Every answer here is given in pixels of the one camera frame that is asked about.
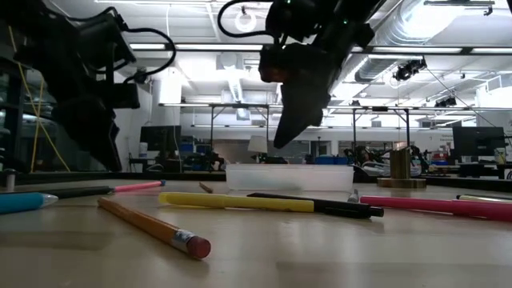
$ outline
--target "blue marker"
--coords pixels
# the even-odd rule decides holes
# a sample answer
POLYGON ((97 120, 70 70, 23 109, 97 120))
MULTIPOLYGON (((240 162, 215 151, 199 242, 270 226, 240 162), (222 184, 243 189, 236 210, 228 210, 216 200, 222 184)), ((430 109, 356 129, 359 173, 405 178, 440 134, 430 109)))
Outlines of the blue marker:
POLYGON ((43 193, 0 194, 0 214, 36 210, 57 200, 57 196, 43 193))

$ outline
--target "black robotic arm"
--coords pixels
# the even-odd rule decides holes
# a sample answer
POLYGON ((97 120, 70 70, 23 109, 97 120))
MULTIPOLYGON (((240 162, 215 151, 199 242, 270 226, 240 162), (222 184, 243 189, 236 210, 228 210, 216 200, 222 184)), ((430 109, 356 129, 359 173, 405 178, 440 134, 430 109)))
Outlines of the black robotic arm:
POLYGON ((320 126, 322 108, 355 45, 366 47, 374 32, 366 22, 385 0, 233 0, 218 14, 219 29, 236 38, 269 35, 274 39, 260 52, 264 82, 282 82, 282 116, 274 146, 282 148, 308 126, 320 126), (229 6, 241 2, 272 2, 265 31, 233 34, 222 26, 229 6), (311 44, 302 44, 314 36, 311 44), (287 44, 288 37, 298 42, 287 44))
POLYGON ((114 71, 136 61, 122 32, 159 34, 175 51, 171 39, 151 28, 130 29, 113 7, 90 18, 69 18, 41 0, 3 4, 0 19, 28 40, 26 45, 14 44, 14 59, 41 72, 57 101, 52 110, 55 121, 105 168, 119 171, 114 109, 139 108, 137 86, 130 81, 164 70, 175 58, 173 53, 164 66, 114 83, 114 71), (100 74, 105 75, 103 80, 98 80, 100 74))

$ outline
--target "desk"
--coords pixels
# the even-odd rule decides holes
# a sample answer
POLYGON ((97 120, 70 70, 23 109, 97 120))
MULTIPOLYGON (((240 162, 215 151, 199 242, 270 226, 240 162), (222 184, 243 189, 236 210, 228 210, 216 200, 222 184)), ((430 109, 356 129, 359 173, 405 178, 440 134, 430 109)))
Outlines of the desk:
POLYGON ((497 176, 498 179, 505 179, 506 165, 460 163, 459 167, 459 177, 479 178, 480 176, 497 176))
MULTIPOLYGON (((123 185, 96 181, 28 186, 123 185)), ((224 182, 208 182, 228 193, 224 182)), ((451 199, 484 191, 424 191, 355 184, 362 195, 451 199)), ((97 197, 65 199, 42 210, 3 215, 2 288, 77 287, 510 287, 512 223, 387 209, 384 218, 171 208, 160 191, 201 193, 197 182, 168 182, 113 200, 179 225, 212 243, 196 261, 96 207, 97 197)), ((245 195, 248 192, 230 194, 245 195)), ((283 192, 346 200, 343 192, 283 192)))

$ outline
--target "plastic container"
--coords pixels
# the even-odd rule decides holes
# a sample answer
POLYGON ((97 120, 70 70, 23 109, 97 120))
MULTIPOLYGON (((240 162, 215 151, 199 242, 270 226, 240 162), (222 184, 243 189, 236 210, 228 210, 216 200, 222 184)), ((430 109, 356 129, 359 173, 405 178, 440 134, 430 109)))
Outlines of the plastic container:
POLYGON ((354 168, 340 165, 229 164, 232 190, 348 191, 354 168))

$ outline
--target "ceiling light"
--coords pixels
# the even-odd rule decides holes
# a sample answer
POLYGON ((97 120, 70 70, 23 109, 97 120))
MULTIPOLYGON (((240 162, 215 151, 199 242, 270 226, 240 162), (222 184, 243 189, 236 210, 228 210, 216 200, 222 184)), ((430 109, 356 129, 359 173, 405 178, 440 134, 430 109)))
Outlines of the ceiling light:
POLYGON ((245 52, 259 52, 262 45, 255 44, 176 44, 178 51, 245 51, 245 52))
POLYGON ((133 5, 201 5, 205 4, 215 4, 215 3, 226 3, 227 0, 183 0, 183 1, 169 1, 169 0, 94 0, 96 3, 110 3, 110 4, 133 4, 133 5))
POLYGON ((375 47, 374 53, 397 53, 397 54, 458 54, 462 51, 460 47, 424 47, 424 46, 408 46, 408 47, 375 47))
POLYGON ((160 106, 165 107, 209 107, 209 104, 199 104, 199 103, 162 103, 160 106))
POLYGON ((425 1, 425 6, 464 6, 464 7, 489 7, 494 5, 494 1, 447 1, 447 0, 433 0, 425 1))
POLYGON ((166 45, 163 43, 132 43, 130 47, 133 50, 164 50, 166 45))
MULTIPOLYGON (((190 125, 190 127, 197 127, 197 128, 211 128, 211 125, 190 125)), ((214 125, 214 127, 225 127, 225 125, 214 125)))
POLYGON ((256 15, 254 12, 247 10, 243 6, 234 18, 234 26, 241 32, 251 32, 256 28, 256 15), (242 23, 242 17, 244 16, 249 16, 249 21, 247 23, 242 23))
POLYGON ((471 54, 512 54, 512 48, 474 48, 471 54))
POLYGON ((405 60, 421 60, 423 56, 421 55, 384 55, 384 54, 370 54, 368 55, 370 59, 405 59, 405 60))

